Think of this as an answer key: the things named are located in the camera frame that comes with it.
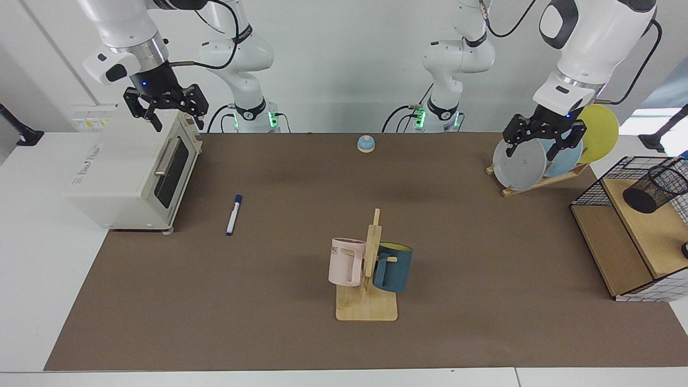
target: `dark blue mug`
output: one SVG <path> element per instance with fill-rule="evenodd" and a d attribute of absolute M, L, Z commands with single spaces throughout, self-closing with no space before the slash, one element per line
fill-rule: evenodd
<path fill-rule="evenodd" d="M 413 249 L 402 244 L 382 242 L 378 250 L 377 265 L 373 275 L 376 288 L 392 293 L 402 293 L 411 270 Z"/>

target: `plate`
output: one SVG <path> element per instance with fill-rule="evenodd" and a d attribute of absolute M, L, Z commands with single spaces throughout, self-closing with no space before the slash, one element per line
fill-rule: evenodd
<path fill-rule="evenodd" d="M 509 145 L 500 141 L 492 161 L 495 177 L 499 182 L 514 191 L 525 191 L 536 185 L 545 174 L 547 155 L 539 141 L 520 144 L 513 156 L 507 157 Z"/>
<path fill-rule="evenodd" d="M 583 136 L 585 149 L 581 163 L 593 163 L 607 156 L 619 140 L 619 120 L 614 113 L 602 105 L 590 105 L 578 117 L 588 130 Z"/>
<path fill-rule="evenodd" d="M 555 140 L 545 140 L 542 138 L 538 138 L 538 141 L 542 144 L 542 147 L 545 149 L 545 153 L 550 150 L 552 145 L 556 143 Z M 581 156 L 583 155 L 583 141 L 578 142 L 578 146 L 575 148 L 566 148 L 562 151 L 559 151 L 557 154 L 557 157 L 555 157 L 554 160 L 552 160 L 551 163 L 547 166 L 545 170 L 545 177 L 546 178 L 556 178 L 557 176 L 565 175 L 568 172 L 571 171 L 571 169 L 574 169 L 576 165 L 578 164 L 579 160 L 581 160 Z"/>

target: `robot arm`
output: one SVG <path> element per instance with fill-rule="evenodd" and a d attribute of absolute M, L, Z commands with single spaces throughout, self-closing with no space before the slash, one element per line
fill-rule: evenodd
<path fill-rule="evenodd" d="M 236 52 L 234 61 L 229 66 L 220 70 L 208 70 L 220 77 L 232 90 L 238 113 L 235 123 L 240 132 L 278 132 L 279 126 L 274 115 L 277 113 L 277 106 L 265 98 L 260 82 L 250 74 L 272 67 L 275 53 L 265 39 L 253 32 L 246 17 L 243 0 L 222 1 L 236 10 L 239 37 L 203 43 L 199 56 L 205 63 L 221 65 L 231 55 L 234 46 L 240 44 L 241 49 Z M 231 31 L 231 36 L 234 36 L 234 18 L 229 16 L 226 9 L 212 3 L 210 11 L 209 23 L 220 31 Z"/>
<path fill-rule="evenodd" d="M 155 109 L 178 109 L 196 119 L 208 110 L 197 85 L 182 88 L 168 62 L 165 40 L 148 15 L 148 9 L 199 10 L 208 0 L 78 0 L 86 16 L 98 28 L 103 45 L 84 61 L 86 70 L 104 84 L 129 77 L 134 87 L 125 101 L 134 117 L 162 126 Z M 141 106 L 139 98 L 148 102 Z"/>
<path fill-rule="evenodd" d="M 656 0 L 552 0 L 542 15 L 540 33 L 561 51 L 561 60 L 535 93 L 533 116 L 517 114 L 504 130 L 504 140 L 513 145 L 507 155 L 534 138 L 555 139 L 549 160 L 562 149 L 576 147 L 585 132 L 578 116 L 602 92 L 655 14 Z"/>
<path fill-rule="evenodd" d="M 461 40 L 436 41 L 423 54 L 423 65 L 435 85 L 424 106 L 424 132 L 444 132 L 455 127 L 458 105 L 463 93 L 459 74 L 485 72 L 495 62 L 495 48 L 487 40 L 487 25 L 478 0 L 459 0 L 454 29 Z M 487 1 L 488 8 L 492 2 Z"/>

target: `black mesh pen holder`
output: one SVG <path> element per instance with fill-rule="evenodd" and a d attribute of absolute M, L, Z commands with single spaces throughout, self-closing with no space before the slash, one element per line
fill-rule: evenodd
<path fill-rule="evenodd" d="M 654 213 L 674 198 L 688 194 L 688 180 L 680 172 L 664 165 L 652 167 L 623 192 L 623 199 L 634 210 Z"/>

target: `yellow plate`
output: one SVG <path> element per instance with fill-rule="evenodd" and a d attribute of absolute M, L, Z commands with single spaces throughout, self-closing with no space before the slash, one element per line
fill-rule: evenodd
<path fill-rule="evenodd" d="M 583 156 L 580 163 L 593 163 L 614 149 L 619 140 L 619 120 L 602 105 L 590 105 L 578 117 L 588 130 L 583 136 Z"/>

